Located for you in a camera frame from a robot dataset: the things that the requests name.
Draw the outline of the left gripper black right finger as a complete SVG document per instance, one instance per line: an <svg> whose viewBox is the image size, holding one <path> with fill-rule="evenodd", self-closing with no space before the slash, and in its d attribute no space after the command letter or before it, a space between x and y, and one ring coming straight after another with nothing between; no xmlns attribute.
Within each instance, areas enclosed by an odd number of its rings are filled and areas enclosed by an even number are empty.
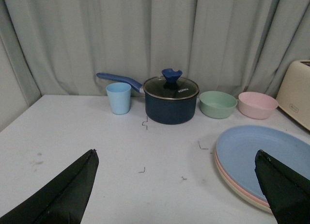
<svg viewBox="0 0 310 224"><path fill-rule="evenodd" d="M310 180L259 150L255 173L278 224L310 222Z"/></svg>

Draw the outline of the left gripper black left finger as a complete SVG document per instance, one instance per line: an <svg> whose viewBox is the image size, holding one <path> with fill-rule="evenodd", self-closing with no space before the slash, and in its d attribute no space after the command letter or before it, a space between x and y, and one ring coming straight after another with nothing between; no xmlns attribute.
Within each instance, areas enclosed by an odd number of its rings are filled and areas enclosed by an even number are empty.
<svg viewBox="0 0 310 224"><path fill-rule="evenodd" d="M0 218L2 224L79 224L88 205L99 158L91 149L27 200Z"/></svg>

